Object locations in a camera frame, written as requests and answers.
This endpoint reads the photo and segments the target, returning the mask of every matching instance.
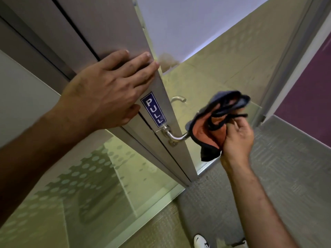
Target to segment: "person's left arm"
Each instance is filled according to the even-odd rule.
[[[138,114],[138,98],[159,64],[144,53],[129,59],[119,50],[79,73],[58,103],[20,136],[0,149],[0,227],[40,177],[78,142],[98,129],[128,123]]]

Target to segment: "person's left hand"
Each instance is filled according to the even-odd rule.
[[[127,124],[138,114],[140,106],[134,103],[147,90],[159,68],[156,61],[148,64],[150,58],[149,52],[131,61],[126,50],[110,54],[73,78],[52,111],[60,114],[66,124],[84,127],[89,133]]]

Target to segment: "blue sticker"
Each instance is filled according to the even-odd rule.
[[[158,127],[167,121],[152,92],[142,98],[140,101],[143,103]]]

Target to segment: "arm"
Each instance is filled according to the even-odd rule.
[[[230,179],[248,246],[299,248],[249,164],[254,133],[245,118],[227,124],[221,162]]]
[[[58,103],[34,125],[0,149],[0,226],[28,195],[40,177],[78,142],[98,129],[128,123],[134,104],[151,84],[157,62],[146,65],[144,53],[117,70],[129,53],[120,50],[79,73]]]

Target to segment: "cleaning cloth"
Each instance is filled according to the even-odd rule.
[[[190,137],[201,146],[201,161],[208,162],[220,156],[226,123],[232,118],[247,117],[239,112],[249,101],[250,97],[239,91],[220,91],[186,124]]]

